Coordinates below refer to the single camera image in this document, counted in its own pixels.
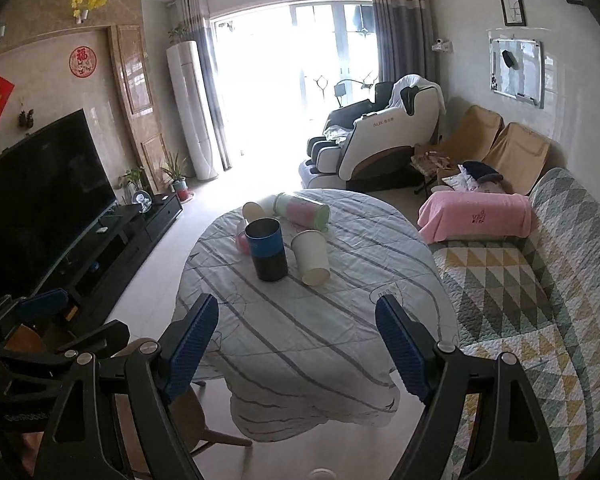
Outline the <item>small desk fan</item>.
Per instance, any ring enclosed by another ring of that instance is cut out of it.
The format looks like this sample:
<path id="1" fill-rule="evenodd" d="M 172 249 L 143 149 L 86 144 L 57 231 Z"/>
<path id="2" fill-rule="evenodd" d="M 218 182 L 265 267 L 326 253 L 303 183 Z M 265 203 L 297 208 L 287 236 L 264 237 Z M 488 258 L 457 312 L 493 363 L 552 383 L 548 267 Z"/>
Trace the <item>small desk fan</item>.
<path id="1" fill-rule="evenodd" d="M 146 214 L 151 210 L 152 196 L 144 190 L 137 190 L 133 193 L 132 203 L 140 207 L 142 214 Z"/>

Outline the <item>brown sofa cushion right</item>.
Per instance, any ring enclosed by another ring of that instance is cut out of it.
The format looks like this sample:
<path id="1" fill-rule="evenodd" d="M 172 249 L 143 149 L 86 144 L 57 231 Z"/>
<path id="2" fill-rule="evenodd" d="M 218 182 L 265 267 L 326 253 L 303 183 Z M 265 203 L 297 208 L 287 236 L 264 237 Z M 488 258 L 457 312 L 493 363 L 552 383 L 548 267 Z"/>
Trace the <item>brown sofa cushion right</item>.
<path id="1" fill-rule="evenodd" d="M 545 166 L 550 140 L 516 122 L 510 122 L 498 135 L 485 164 L 503 176 L 507 193 L 528 195 Z"/>

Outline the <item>grey curtain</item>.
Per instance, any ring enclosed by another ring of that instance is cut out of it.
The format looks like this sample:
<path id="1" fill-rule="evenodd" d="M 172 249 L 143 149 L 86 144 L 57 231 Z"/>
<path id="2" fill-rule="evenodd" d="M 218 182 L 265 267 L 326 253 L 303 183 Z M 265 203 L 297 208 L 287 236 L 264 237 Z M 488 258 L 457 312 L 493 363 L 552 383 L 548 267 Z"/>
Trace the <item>grey curtain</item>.
<path id="1" fill-rule="evenodd" d="M 210 12 L 207 0 L 175 0 L 176 24 L 182 26 L 181 38 L 196 42 L 204 92 L 206 92 L 213 135 L 224 171 L 230 170 L 230 155 L 226 146 L 224 120 L 216 91 L 216 59 L 214 54 Z"/>
<path id="2" fill-rule="evenodd" d="M 381 81 L 437 78 L 430 0 L 372 0 Z"/>

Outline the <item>pink green clear cup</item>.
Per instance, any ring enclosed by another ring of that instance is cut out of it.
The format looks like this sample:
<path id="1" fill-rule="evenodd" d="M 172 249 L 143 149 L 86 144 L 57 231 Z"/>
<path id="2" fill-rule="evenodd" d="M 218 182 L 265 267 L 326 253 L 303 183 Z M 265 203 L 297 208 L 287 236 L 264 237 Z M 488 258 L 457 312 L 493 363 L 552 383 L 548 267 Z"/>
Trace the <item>pink green clear cup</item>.
<path id="1" fill-rule="evenodd" d="M 330 218 L 328 205 L 310 200 L 296 193 L 279 193 L 274 211 L 297 226 L 326 232 Z"/>

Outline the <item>striped white table cloth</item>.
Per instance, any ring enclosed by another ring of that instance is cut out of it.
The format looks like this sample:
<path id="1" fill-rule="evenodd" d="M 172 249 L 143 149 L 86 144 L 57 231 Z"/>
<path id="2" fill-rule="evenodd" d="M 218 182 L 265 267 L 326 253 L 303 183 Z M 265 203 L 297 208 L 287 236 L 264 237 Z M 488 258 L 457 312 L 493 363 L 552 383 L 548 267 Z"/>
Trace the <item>striped white table cloth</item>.
<path id="1" fill-rule="evenodd" d="M 308 197 L 330 210 L 325 283 L 307 285 L 295 263 L 281 280 L 261 281 L 236 247 L 242 214 L 232 210 L 198 238 L 175 298 L 174 318 L 202 294 L 218 302 L 218 325 L 196 375 L 226 382 L 234 424 L 259 442 L 331 420 L 390 422 L 400 390 L 375 323 L 381 296 L 396 298 L 435 340 L 460 340 L 434 257 L 400 211 L 355 192 L 311 190 Z"/>

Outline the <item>grey curtain right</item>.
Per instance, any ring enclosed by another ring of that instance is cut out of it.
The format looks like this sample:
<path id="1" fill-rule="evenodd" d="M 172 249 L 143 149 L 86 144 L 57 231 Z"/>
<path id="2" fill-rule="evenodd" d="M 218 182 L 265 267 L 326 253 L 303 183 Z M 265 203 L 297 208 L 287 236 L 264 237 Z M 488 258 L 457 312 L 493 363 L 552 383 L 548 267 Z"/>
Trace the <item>grey curtain right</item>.
<path id="1" fill-rule="evenodd" d="M 437 78 L 430 0 L 372 0 L 381 81 Z"/>

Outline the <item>cream paper cup far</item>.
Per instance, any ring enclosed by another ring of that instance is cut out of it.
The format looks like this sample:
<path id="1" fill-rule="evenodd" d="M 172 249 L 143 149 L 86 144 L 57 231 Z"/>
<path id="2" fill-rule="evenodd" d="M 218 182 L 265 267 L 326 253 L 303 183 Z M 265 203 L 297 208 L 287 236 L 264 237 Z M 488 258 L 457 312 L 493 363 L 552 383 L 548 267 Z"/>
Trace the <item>cream paper cup far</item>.
<path id="1" fill-rule="evenodd" d="M 275 216 L 276 195 L 269 195 L 260 200 L 250 200 L 242 206 L 242 216 L 247 222 Z"/>

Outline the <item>grey curtain left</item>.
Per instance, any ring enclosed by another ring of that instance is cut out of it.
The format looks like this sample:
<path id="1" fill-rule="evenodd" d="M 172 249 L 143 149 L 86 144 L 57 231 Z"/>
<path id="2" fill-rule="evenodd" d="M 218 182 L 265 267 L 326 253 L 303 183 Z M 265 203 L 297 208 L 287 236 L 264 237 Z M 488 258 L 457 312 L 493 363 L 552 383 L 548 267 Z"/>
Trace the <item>grey curtain left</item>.
<path id="1" fill-rule="evenodd" d="M 182 26 L 181 38 L 196 42 L 204 92 L 206 92 L 213 135 L 224 171 L 230 170 L 230 155 L 226 146 L 224 120 L 216 91 L 216 59 L 214 54 L 210 12 L 207 0 L 175 0 L 176 24 Z"/>

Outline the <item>patterned quilt sofa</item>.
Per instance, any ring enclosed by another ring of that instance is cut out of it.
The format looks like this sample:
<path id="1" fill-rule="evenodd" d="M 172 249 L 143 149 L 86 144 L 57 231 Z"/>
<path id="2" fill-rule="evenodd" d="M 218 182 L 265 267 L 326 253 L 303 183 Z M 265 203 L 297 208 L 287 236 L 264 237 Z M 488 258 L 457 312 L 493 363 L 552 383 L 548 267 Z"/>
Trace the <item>patterned quilt sofa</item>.
<path id="1" fill-rule="evenodd" d="M 600 203 L 564 168 L 529 196 L 523 240 L 449 240 L 430 247 L 468 356 L 512 352 L 554 445 L 575 479 L 600 456 Z"/>

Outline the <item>white standing air conditioner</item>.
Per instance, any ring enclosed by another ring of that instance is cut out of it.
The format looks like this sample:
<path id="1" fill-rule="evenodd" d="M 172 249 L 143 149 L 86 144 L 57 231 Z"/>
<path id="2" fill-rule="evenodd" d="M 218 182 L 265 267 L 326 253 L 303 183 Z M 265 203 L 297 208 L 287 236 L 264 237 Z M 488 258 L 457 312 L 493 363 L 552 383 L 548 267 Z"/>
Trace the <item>white standing air conditioner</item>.
<path id="1" fill-rule="evenodd" d="M 204 88 L 197 44 L 181 41 L 166 50 L 178 114 L 189 159 L 199 181 L 218 176 L 219 155 Z"/>

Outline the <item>red round wall decoration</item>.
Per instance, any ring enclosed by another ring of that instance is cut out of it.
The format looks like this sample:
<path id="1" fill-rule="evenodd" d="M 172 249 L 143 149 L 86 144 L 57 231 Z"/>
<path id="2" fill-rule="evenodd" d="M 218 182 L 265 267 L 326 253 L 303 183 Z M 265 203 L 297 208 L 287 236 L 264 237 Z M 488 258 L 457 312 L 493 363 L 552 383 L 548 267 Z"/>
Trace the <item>red round wall decoration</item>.
<path id="1" fill-rule="evenodd" d="M 69 70 L 76 78 L 88 78 L 97 68 L 97 55 L 87 46 L 76 47 L 69 56 Z"/>

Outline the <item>potted plant red pot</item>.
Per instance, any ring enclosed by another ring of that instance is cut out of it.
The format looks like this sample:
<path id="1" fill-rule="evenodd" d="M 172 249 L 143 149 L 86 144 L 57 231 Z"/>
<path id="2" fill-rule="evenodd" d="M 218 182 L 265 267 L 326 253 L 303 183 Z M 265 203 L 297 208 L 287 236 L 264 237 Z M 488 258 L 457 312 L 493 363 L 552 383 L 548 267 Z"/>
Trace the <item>potted plant red pot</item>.
<path id="1" fill-rule="evenodd" d="M 178 152 L 167 152 L 164 163 L 161 166 L 162 172 L 171 180 L 172 188 L 182 203 L 192 198 L 192 193 L 189 192 L 184 172 L 184 164 L 185 158 L 178 154 Z"/>

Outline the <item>brown sofa cushion left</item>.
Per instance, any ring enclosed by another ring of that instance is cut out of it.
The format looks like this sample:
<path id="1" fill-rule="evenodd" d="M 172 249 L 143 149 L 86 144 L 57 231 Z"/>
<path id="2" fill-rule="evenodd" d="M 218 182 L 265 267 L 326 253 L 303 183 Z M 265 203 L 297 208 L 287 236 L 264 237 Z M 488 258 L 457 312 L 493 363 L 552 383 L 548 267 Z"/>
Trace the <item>brown sofa cushion left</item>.
<path id="1" fill-rule="evenodd" d="M 465 160 L 483 160 L 503 128 L 500 114 L 471 105 L 455 131 L 439 144 L 438 151 L 457 164 Z"/>

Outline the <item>white massage chair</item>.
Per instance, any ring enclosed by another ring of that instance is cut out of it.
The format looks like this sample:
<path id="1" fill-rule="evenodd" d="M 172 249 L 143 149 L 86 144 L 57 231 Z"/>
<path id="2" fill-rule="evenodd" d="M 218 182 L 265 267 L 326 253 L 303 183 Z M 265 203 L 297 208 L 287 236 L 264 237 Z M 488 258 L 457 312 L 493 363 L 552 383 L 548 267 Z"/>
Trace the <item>white massage chair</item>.
<path id="1" fill-rule="evenodd" d="M 445 113 L 441 87 L 419 75 L 375 86 L 375 99 L 331 112 L 306 144 L 304 188 L 376 191 L 415 181 L 411 157 L 434 138 Z"/>

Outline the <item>wooden chair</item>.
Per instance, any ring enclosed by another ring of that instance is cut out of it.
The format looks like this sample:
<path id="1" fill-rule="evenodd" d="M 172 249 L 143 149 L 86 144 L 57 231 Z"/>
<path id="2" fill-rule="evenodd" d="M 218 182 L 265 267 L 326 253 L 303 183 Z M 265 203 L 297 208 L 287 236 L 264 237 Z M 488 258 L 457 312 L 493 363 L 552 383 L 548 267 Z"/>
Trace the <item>wooden chair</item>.
<path id="1" fill-rule="evenodd" d="M 6 349 L 24 353 L 43 353 L 47 350 L 43 339 L 29 327 L 20 325 L 7 339 Z M 131 460 L 132 471 L 138 478 L 148 473 L 145 457 L 140 449 L 140 440 L 132 423 L 132 414 L 127 396 L 116 397 L 119 420 L 122 423 L 123 442 Z M 250 448 L 252 441 L 208 428 L 206 416 L 192 388 L 179 396 L 170 406 L 174 426 L 182 437 L 190 456 L 196 457 L 215 444 L 235 445 Z M 22 435 L 23 454 L 21 463 L 27 477 L 33 477 L 38 450 L 42 443 L 42 432 Z"/>

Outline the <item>wall whiteboard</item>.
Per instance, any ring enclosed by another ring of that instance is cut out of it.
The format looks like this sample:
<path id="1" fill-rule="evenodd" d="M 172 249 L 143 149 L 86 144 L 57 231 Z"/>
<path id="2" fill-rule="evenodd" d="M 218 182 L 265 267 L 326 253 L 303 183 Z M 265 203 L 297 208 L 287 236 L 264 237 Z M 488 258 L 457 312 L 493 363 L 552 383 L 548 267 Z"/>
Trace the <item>wall whiteboard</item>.
<path id="1" fill-rule="evenodd" d="M 543 107 L 544 55 L 538 40 L 490 40 L 490 89 L 536 108 Z"/>

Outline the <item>brown sofa cushion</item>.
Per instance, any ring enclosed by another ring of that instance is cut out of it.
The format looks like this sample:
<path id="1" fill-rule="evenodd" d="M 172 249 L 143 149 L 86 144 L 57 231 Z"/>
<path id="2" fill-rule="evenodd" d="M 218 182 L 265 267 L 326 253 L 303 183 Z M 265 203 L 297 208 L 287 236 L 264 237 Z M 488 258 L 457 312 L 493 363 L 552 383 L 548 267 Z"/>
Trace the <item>brown sofa cushion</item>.
<path id="1" fill-rule="evenodd" d="M 500 114 L 471 105 L 455 131 L 439 144 L 438 151 L 457 164 L 465 160 L 483 160 L 503 128 Z"/>
<path id="2" fill-rule="evenodd" d="M 528 195 L 545 166 L 550 140 L 516 122 L 510 122 L 498 135 L 485 164 L 503 176 L 507 193 Z"/>

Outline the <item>blue black tin can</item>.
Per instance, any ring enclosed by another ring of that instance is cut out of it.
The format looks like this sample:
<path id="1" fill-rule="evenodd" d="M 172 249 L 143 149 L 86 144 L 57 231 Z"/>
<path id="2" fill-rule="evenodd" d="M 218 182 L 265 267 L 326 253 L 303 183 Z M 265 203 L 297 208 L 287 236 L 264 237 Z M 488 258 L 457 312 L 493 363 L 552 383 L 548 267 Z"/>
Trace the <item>blue black tin can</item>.
<path id="1" fill-rule="evenodd" d="M 280 223 L 273 218 L 249 222 L 245 228 L 250 256 L 261 281 L 276 282 L 288 274 Z"/>

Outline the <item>white paper cup near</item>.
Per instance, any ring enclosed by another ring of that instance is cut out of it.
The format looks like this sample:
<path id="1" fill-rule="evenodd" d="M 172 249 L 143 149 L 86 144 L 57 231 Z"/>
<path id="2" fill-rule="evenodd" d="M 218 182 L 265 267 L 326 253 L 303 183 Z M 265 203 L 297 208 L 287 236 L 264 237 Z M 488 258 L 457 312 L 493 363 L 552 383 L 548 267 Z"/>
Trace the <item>white paper cup near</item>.
<path id="1" fill-rule="evenodd" d="M 320 231 L 305 230 L 298 233 L 291 241 L 291 250 L 304 284 L 317 286 L 329 279 L 327 243 Z"/>

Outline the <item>pink plastic cup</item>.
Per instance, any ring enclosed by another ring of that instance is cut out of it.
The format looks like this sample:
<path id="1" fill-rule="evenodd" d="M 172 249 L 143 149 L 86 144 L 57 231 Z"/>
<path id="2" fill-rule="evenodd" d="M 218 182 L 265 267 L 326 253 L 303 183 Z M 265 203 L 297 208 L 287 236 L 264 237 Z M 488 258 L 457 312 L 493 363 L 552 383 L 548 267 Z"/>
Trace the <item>pink plastic cup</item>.
<path id="1" fill-rule="evenodd" d="M 250 255 L 250 247 L 249 242 L 246 237 L 246 227 L 248 226 L 248 221 L 246 219 L 242 219 L 237 223 L 236 232 L 235 232 L 235 245 L 236 248 L 243 255 Z"/>

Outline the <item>framed picture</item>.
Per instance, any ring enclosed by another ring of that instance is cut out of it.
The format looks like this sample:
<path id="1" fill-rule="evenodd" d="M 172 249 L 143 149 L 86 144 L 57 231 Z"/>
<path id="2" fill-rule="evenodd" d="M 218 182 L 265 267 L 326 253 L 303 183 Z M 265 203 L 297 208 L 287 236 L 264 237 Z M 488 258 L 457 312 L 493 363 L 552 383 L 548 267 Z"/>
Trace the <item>framed picture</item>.
<path id="1" fill-rule="evenodd" d="M 526 26 L 526 12 L 522 0 L 500 0 L 506 26 Z"/>

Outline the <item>pink towel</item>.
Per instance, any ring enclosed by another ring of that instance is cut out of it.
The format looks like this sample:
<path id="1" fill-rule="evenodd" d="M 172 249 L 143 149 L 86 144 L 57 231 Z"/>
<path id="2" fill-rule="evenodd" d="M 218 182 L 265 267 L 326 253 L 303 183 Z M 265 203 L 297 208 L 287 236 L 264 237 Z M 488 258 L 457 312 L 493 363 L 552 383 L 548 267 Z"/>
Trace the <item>pink towel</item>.
<path id="1" fill-rule="evenodd" d="M 457 238 L 527 237 L 532 209 L 519 194 L 439 191 L 420 207 L 417 225 L 428 244 Z"/>

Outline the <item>small folding side table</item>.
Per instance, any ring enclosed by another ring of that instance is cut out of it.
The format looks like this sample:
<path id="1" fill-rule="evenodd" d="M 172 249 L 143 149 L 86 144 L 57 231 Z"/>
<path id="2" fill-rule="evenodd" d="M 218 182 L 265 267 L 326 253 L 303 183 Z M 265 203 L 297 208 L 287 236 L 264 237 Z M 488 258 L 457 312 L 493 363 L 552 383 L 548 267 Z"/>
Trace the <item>small folding side table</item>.
<path id="1" fill-rule="evenodd" d="M 453 177 L 460 173 L 460 168 L 454 160 L 433 148 L 417 145 L 411 157 L 411 165 L 422 175 L 422 184 L 414 191 L 416 195 L 429 195 L 436 184 L 441 184 L 443 178 Z"/>

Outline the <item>black television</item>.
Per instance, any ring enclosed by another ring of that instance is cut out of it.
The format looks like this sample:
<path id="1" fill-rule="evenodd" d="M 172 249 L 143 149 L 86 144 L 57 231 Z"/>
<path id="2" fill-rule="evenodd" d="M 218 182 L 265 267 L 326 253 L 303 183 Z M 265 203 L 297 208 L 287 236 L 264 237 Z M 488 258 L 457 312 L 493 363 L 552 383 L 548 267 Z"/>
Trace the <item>black television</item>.
<path id="1" fill-rule="evenodd" d="M 0 298 L 27 297 L 116 200 L 83 110 L 0 155 Z"/>

